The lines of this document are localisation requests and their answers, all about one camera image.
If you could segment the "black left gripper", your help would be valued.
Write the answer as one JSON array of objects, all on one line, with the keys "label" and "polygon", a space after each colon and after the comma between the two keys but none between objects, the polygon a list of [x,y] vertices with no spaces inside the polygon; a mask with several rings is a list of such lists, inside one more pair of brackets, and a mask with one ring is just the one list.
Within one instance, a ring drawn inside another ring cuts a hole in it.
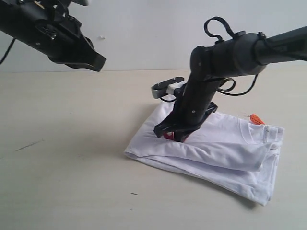
[{"label": "black left gripper", "polygon": [[92,41],[81,32],[81,23],[69,16],[68,9],[45,7],[44,12],[46,18],[36,20],[35,27],[59,48],[59,53],[49,59],[73,69],[100,72],[107,59],[95,51]]}]

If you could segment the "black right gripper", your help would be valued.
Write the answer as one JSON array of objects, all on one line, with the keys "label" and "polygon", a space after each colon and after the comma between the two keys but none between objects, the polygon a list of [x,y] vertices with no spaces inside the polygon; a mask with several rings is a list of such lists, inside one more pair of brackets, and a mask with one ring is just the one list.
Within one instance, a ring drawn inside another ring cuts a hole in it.
[{"label": "black right gripper", "polygon": [[155,135],[160,138],[171,132],[174,141],[184,142],[206,120],[207,109],[221,82],[222,78],[212,74],[191,72],[186,83],[174,90],[173,110],[154,127]]}]

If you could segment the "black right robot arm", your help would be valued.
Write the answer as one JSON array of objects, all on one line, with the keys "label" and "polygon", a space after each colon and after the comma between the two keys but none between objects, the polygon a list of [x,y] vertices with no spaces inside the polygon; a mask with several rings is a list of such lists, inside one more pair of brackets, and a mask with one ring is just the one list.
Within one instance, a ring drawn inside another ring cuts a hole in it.
[{"label": "black right robot arm", "polygon": [[197,46],[190,55],[190,76],[176,95],[170,114],[154,127],[157,137],[173,133],[184,142],[217,106],[212,98],[224,79],[257,76],[268,64],[307,59],[307,29],[302,27],[267,38],[240,32],[211,47]]}]

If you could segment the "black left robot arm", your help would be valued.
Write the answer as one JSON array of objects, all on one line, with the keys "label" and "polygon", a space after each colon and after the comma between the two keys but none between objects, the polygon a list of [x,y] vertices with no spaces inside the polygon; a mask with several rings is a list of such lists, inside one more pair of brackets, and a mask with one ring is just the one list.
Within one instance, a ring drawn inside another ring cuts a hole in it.
[{"label": "black left robot arm", "polygon": [[71,0],[2,0],[0,30],[56,64],[100,72],[106,58],[69,13]]}]

